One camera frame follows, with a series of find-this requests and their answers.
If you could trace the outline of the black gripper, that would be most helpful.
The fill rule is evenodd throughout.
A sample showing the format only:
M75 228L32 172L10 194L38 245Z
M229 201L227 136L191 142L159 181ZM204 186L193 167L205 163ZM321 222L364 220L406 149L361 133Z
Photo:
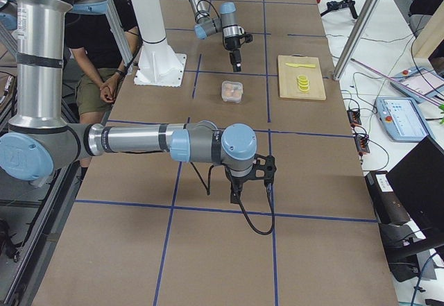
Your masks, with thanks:
M241 172L241 176L235 176L234 170L225 167L225 176L230 182L230 202L238 203L240 199L240 195L243 189L243 185L245 182L259 180L256 176L257 168L252 167L248 170L248 173L245 171Z
M239 35L224 36L223 46L225 50L230 52L230 63L233 72L241 71L241 38Z

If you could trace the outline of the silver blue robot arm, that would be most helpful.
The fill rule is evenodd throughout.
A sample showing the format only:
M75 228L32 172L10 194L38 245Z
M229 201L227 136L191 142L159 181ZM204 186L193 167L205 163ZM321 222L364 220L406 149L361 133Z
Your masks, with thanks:
M223 46L230 53L233 72L241 71L241 39L245 30L238 24L237 9L233 2L225 2L215 17L212 17L205 3L207 0L188 0L194 12L194 31L198 39L204 40L216 33L222 33Z
M233 203L249 180L263 180L264 165L256 153L254 131L245 124L219 130L210 121L197 124L155 124L139 128L68 124L60 116L65 14L102 15L111 0L15 0L17 2L18 109L1 137L1 168L14 178L35 180L87 156L104 153L169 153L180 162L224 166ZM241 40L252 41L238 24L236 6L225 2L211 18L202 4L188 0L195 32L205 39L222 33L233 71L241 71ZM167 42L160 0L131 0L140 33L142 53L137 85L178 87L186 55Z

